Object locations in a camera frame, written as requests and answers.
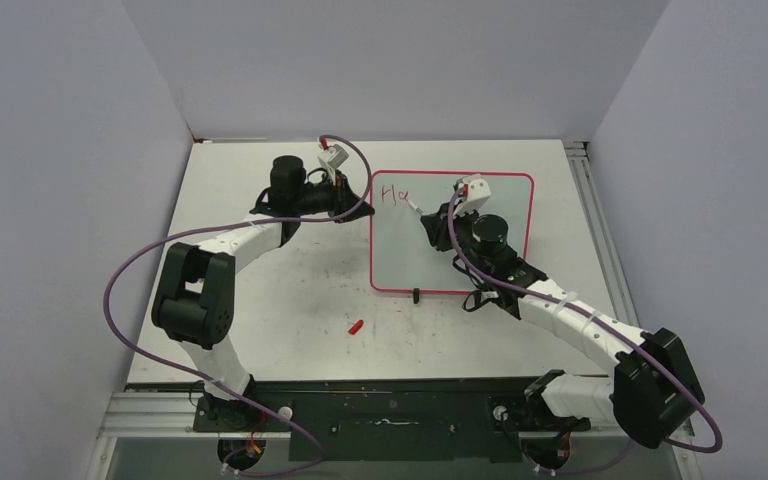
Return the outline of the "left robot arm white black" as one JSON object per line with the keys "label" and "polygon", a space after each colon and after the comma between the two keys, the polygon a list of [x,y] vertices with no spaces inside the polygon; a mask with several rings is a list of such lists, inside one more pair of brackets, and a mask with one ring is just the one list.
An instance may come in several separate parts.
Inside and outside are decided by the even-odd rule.
{"label": "left robot arm white black", "polygon": [[334,145],[320,153],[312,181],[303,161],[274,159],[270,184],[258,196],[243,227],[195,245],[169,247],[151,308],[151,320],[206,374],[204,411],[236,431],[263,418],[253,398],[255,381],[243,367],[228,333],[234,319],[237,274],[261,255],[284,246],[299,218],[325,213],[336,223],[371,216],[373,207],[355,194],[340,166],[347,152]]}

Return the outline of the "red marker cap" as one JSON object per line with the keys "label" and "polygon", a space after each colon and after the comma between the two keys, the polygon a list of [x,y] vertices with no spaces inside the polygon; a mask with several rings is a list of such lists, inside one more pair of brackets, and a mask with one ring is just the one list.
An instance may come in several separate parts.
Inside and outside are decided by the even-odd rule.
{"label": "red marker cap", "polygon": [[347,333],[349,335],[356,335],[364,324],[365,322],[362,319],[358,320],[348,329]]}

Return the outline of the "pink framed whiteboard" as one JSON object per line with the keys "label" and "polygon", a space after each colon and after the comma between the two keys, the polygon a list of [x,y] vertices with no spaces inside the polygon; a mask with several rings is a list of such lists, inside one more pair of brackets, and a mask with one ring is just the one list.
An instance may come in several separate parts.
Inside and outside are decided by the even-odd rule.
{"label": "pink framed whiteboard", "polygon": [[[455,253],[434,250],[420,224],[420,215],[437,212],[450,200],[457,180],[468,171],[379,170],[372,177],[370,219],[370,283],[382,292],[467,293],[472,283],[452,267]],[[533,177],[519,172],[483,172],[491,197],[479,210],[508,223],[508,244],[519,256],[527,252],[534,196]]]}

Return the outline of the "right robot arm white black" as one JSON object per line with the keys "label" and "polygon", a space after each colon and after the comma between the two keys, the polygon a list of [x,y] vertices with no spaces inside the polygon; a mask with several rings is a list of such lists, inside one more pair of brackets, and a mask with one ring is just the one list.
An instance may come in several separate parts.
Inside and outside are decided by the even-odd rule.
{"label": "right robot arm white black", "polygon": [[672,442],[693,414],[706,413],[700,382],[674,332],[625,324],[579,300],[508,245],[508,225],[498,215],[481,215],[456,201],[419,221],[430,246],[454,252],[454,268],[473,284],[464,310],[492,304],[551,333],[605,372],[602,380],[544,375],[526,391],[525,411],[533,425],[550,428],[562,418],[604,420],[637,444],[655,448]]}

